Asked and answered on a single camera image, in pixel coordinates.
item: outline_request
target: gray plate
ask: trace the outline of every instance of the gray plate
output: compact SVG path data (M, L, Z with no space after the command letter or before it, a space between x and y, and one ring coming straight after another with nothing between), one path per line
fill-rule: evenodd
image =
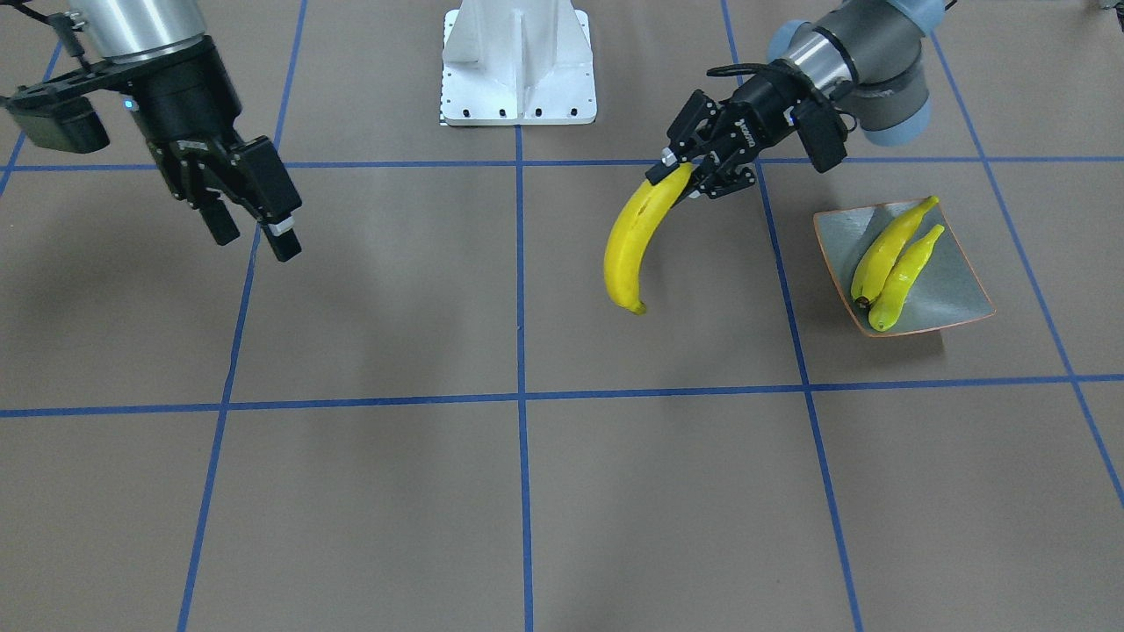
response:
M815 215L816 236L824 261L851 318L863 334L871 337L919 334L963 325L995 314L995 306L980 286L979 278L964 256L952 227L937 204L925 215L909 247L935 224L945 232L936 241L928 264L917 277L906 298L901 317L887 332L877 332L867 322L867 310L851 301L851 279L859 260L890 220L922 200L904 200Z

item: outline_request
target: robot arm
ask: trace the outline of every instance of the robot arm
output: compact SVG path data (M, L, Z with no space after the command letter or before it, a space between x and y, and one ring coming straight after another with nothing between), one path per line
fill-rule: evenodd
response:
M753 160L794 132L825 172L846 156L843 114L876 144L913 139L930 118L921 40L944 9L940 0L845 0L815 24L785 25L769 45L768 64L707 72L752 76L725 101L695 91L668 129L670 144L647 171L649 182L700 161L677 204L732 193L754 184Z
M16 7L34 13L24 1ZM70 6L46 21L82 67L0 101L28 139L72 153L103 148L109 138L84 94L119 92L172 196L199 210L216 243L238 236L221 192L254 216L279 261L298 254L291 214L300 196L273 143L265 136L244 142L234 129L242 105L194 0ZM85 60L74 30L90 37L103 61Z

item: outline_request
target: blue tape line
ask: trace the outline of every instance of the blue tape line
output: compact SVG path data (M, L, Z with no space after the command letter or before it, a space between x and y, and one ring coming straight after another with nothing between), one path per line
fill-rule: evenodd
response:
M988 162L1124 162L1124 156L987 156Z
M203 550L203 534L207 532L207 516L210 513L210 499L215 490L215 475L218 471L218 455L223 448L224 432L226 432L226 409L220 409L218 422L215 424L215 439L211 440L207 480L203 482L203 497L199 503L199 518L196 521L196 538L191 543L191 559L188 562L188 578L183 586L183 601L180 603L176 632L185 632L188 629L188 616L191 614L191 598L194 596L196 577L199 574L199 558Z
M846 586L847 603L851 607L851 621L855 632L863 632L862 611L859 606L859 595L854 588L854 578L851 574L851 558L846 551L846 539L843 535L843 521L840 517L839 504L835 500L835 485L832 482L831 468L827 462L827 450L824 448L823 434L819 431L819 414L816 412L816 403L813 398L813 389L808 379L808 367L804 356L804 347L800 343L800 332L796 323L796 310L792 307L792 295L788 286L788 274L785 272L785 261L781 255L780 240L777 236L777 223L773 219L772 204L769 200L769 186L765 182L764 170L761 163L756 163L758 187L761 189L761 201L764 205L765 222L769 225L769 241L772 244L773 256L777 261L777 277L780 279L781 296L785 300L785 312L788 314L788 327L792 336L792 350L796 354L796 364L800 371L800 385L804 391L805 406L808 409L808 419L812 424L812 436L816 444L816 458L819 461L819 476L824 484L824 495L827 499L827 512L832 518L832 531L835 534L835 548L839 551L840 568L843 572L843 583Z
M12 171L156 171L155 164L21 164Z
M511 160L384 160L354 162L287 162L289 169L434 169L451 166L515 166Z
M300 51L300 37L305 29L305 17L308 11L308 0L301 0L300 13L297 17L297 28L293 34L292 53L289 55L289 71L285 75L284 90L281 93L281 108L278 114L278 124L274 130L274 144L281 146L281 137L284 132L284 117L288 111L289 93L292 89L292 78L296 72L298 53ZM215 423L215 440L211 444L210 461L207 466L207 480L203 484L203 495L199 503L199 521L196 524L196 538L191 547L191 559L188 562L188 577L183 586L183 602L180 604L180 617L176 624L176 632L187 632L188 620L191 615L191 599L194 595L196 578L199 572L199 559L202 556L203 539L207 534L207 517L210 513L211 494L215 489L215 477L218 472L218 459L223 449L223 434L226 431L227 412L230 406L230 395L234 391L234 379L238 370L238 353L242 350L242 337L246 326L246 314L250 310L250 296L254 287L254 265L257 261L257 246L262 241L262 232L254 231L254 241L250 246L250 261L246 263L246 278L242 286L242 300L238 305L238 319L234 327L234 340L230 343L230 368L227 371L226 382L223 386L223 401L220 404L218 421Z
M58 55L62 53L62 42L55 44L55 52L51 54L51 61L47 62L47 70L43 72L43 81L51 79L52 73L55 72L55 64L58 63ZM16 138L16 146L11 148L11 155L8 156L8 165L0 172L0 196L3 196L4 189L8 188L8 181L11 180L11 174L16 171L16 161L19 160L19 152L24 148L25 141L27 141L27 135L20 132Z
M949 380L898 380L885 382L841 382L841 383L814 383L809 385L813 391L830 392L840 390L892 390L892 389L923 389L923 388L975 388L988 386L1019 386L1019 385L1048 385L1069 383L1071 380L1066 376L1028 376L1012 378L967 378Z
M435 404L482 404L488 401L517 401L515 392L484 395L434 395L416 397L357 397L350 399L294 399L281 401L237 401L230 410L296 410L303 408L364 408L379 406L428 406Z
M761 164L808 164L807 157L759 157ZM988 162L1006 163L1115 163L1124 156L988 156ZM524 168L538 166L646 166L654 159L524 160ZM978 163L975 156L847 156L843 162L895 163ZM299 161L287 162L288 169L448 169L473 166L515 166L513 160L415 160L415 161ZM12 164L0 171L155 171L155 164Z
M254 232L254 241L250 247L250 262L246 264L246 278L242 286L242 300L238 306L238 319L234 326L234 340L230 342L230 368L223 385L223 401L219 404L218 421L215 423L215 441L211 443L210 460L207 464L207 480L203 484L203 496L199 503L199 521L196 524L196 538L191 545L191 559L188 561L188 577L183 586L183 601L180 604L180 619L176 632L185 632L188 617L191 614L191 599L196 590L196 577L199 572L199 558L202 554L203 538L207 533L207 516L210 512L211 494L215 489L215 477L218 471L218 457L223 449L223 433L226 431L226 417L229 410L230 394L234 390L234 376L238 369L238 352L242 349L242 335L246 326L246 313L250 309L250 292L254 285L254 261L257 258L257 244L262 240L261 231Z
M1122 382L1124 373L1105 373L1102 376L1077 376L1079 382Z
M292 92L292 80L297 74L297 58L300 56L300 39L305 35L305 17L308 15L308 0L300 0L300 12L297 13L297 30L292 34L292 49L289 53L289 71L284 75L284 89L281 91L281 108L278 110L278 125L273 132L273 144L281 146L284 133L285 116L289 114L289 96Z
M526 267L524 258L523 127L515 127L516 381L519 406L519 497L523 513L523 625L535 629L535 583L531 524L531 457L527 443Z
M972 137L972 144L976 145L976 151L979 153L980 161L984 164L984 170L987 172L988 181L991 183L991 191L995 193L996 201L999 202L999 210L1003 213L1003 219L1007 224L1007 231L1010 233L1010 238L1015 244L1015 250L1018 252L1018 259L1023 263L1026 278L1031 281L1031 288L1034 290L1034 296L1039 301L1039 307L1042 309L1042 316L1045 318L1046 326L1050 328L1050 335L1053 337L1054 345L1058 347L1058 355L1061 358L1062 364L1066 367L1066 373L1069 376L1073 386L1073 395L1077 396L1077 401L1081 407L1081 414L1085 415L1085 422L1089 426L1089 432L1093 434L1093 440L1097 445L1097 451L1100 452L1100 459L1105 463L1105 470L1108 472L1108 478L1116 490L1116 498L1120 500L1121 506L1124 507L1124 486L1121 485L1121 479L1116 473L1116 467L1113 464L1112 455L1109 455L1108 450L1105 448L1104 440L1100 436L1100 430L1097 427L1097 422L1094 419L1089 405L1085 400L1085 394L1081 391L1080 380L1077 379L1077 373L1073 371L1073 364L1070 362L1069 354L1066 352L1066 345L1062 343L1061 334L1054 325L1053 316L1050 314L1050 307L1046 305L1045 296L1042 294L1042 288L1039 286L1037 277L1035 277L1034 269L1031 267L1031 260L1026 254L1026 249L1023 247L1023 242L1018 237L1018 231L1015 228L1015 222L1007 208L1007 201L1004 199L1003 189L999 187L999 181L995 177L991 163L987 154L984 152L984 144L980 142L979 134L976 132L976 125L972 123L971 115L968 114L968 106L964 103L963 96L960 93L957 81L952 76L952 67L949 65L949 60L944 55L944 49L941 47L941 43L937 42L935 35L932 37L932 40L933 47L936 49L936 55L941 60L941 65L944 67L944 74L949 79L949 85L952 88L952 93L957 97L957 103L960 106L960 114L963 115L964 123L968 125L968 133Z
M1124 373L1076 376L1080 382L1124 382ZM1068 376L1022 376L1003 378L964 378L946 380L895 380L881 382L823 382L803 385L753 385L724 387L685 388L635 388L610 390L554 390L518 392L489 392L470 395L422 395L410 397L363 397L347 399L291 399L270 401L232 401L227 410L291 410L303 408L360 408L380 406L428 406L442 404L482 404L495 401L556 401L572 399L626 399L647 397L699 397L729 395L771 395L781 392L833 392L855 390L909 390L939 388L979 388L1003 386L1069 383ZM136 406L91 406L74 408L15 408L0 409L0 418L25 417L84 417L97 415L144 415L163 413L216 413L218 403L202 404L154 404Z
M643 397L698 397L703 395L764 395L774 392L803 392L800 385L722 386L695 388L629 388L616 390L554 390L528 392L529 401L562 399L627 399Z
M0 418L93 417L98 415L149 415L161 413L217 413L218 404L142 404L137 406L83 406L76 408L17 408L0 410Z

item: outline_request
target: yellow banana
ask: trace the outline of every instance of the yellow banana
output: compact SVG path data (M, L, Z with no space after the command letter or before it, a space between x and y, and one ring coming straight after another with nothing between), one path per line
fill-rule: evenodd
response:
M901 259L894 265L890 276L886 279L886 287L882 288L882 296L874 301L870 308L868 320L876 331L885 332L898 323L901 317L901 308L905 306L906 296L917 281L917 274L925 269L928 258L933 254L933 245L937 237L944 233L944 226L940 224L924 237L917 240L906 249Z
M851 279L851 300L860 307L870 307L878 299L894 262L901 253L901 247L917 232L917 226L921 226L925 214L939 201L936 196L925 198L925 201L895 217L878 235L862 255L859 268Z
M663 222L691 177L692 165L680 164L652 186L644 182L620 210L605 247L605 289L613 303L641 315L647 307L640 299L640 264L652 235Z

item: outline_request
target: floor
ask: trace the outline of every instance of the floor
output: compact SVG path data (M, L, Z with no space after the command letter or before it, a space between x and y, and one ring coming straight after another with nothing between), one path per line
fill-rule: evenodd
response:
M0 630L1124 630L1115 17L960 2L923 137L679 207L637 318L600 258L667 125L835 6L659 4L577 3L593 125L464 129L455 2L201 0L305 200L284 264L116 96L85 156L0 117ZM73 66L0 36L0 92ZM997 314L867 338L812 216L930 193Z

